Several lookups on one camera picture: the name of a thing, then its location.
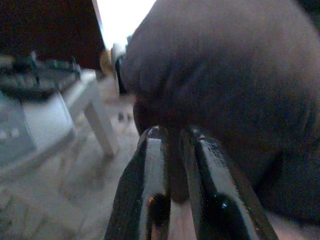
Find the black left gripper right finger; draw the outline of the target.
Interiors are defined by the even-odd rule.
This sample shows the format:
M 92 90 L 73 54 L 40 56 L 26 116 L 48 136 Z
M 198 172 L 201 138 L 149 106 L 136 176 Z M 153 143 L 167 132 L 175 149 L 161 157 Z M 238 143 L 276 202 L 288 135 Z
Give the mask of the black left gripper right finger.
M 179 144 L 198 240 L 278 238 L 248 179 L 215 138 L 186 127 Z

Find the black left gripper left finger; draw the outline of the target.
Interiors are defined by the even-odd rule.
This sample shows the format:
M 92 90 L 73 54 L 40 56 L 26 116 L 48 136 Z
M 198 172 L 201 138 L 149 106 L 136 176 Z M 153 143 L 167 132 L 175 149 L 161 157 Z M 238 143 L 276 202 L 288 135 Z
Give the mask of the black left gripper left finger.
M 171 214 L 168 161 L 167 129 L 162 126 L 147 129 L 119 179 L 104 239 L 168 239 Z

